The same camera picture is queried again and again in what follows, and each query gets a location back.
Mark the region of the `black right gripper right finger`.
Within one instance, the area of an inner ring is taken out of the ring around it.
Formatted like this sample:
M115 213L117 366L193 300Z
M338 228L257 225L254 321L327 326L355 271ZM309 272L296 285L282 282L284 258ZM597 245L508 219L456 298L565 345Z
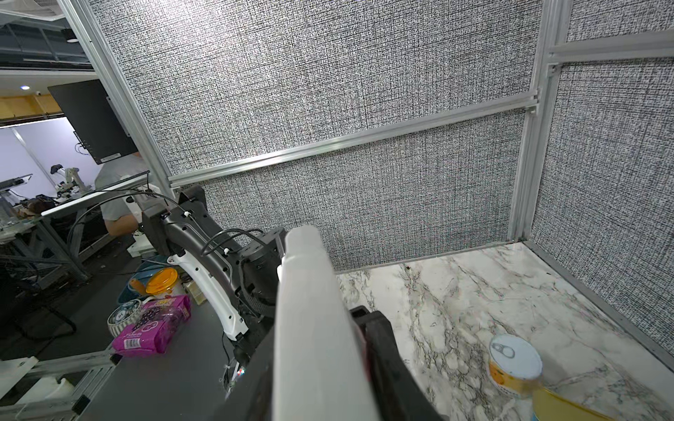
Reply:
M364 306L349 311L363 334L367 367L382 420L440 420L398 352L390 321Z

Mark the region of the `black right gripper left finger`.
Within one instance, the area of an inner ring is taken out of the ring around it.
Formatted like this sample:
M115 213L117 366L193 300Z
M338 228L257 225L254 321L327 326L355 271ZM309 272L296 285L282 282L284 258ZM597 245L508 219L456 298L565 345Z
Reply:
M209 420L272 420L275 328L256 349L243 376Z

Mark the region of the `grey pink spray nozzle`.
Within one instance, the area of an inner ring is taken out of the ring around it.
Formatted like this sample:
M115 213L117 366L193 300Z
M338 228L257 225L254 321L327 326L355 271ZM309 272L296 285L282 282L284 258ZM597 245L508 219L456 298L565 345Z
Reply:
M319 230L285 238L274 333L275 420L378 420L363 338Z

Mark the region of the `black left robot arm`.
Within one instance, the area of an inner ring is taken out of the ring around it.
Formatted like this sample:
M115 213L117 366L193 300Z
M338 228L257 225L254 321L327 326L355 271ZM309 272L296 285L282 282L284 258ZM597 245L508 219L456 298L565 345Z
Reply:
M232 344L235 361L247 365L274 324L287 231L221 228L199 186L176 199L152 186L140 195L146 200L140 206L142 231L159 254L196 282Z

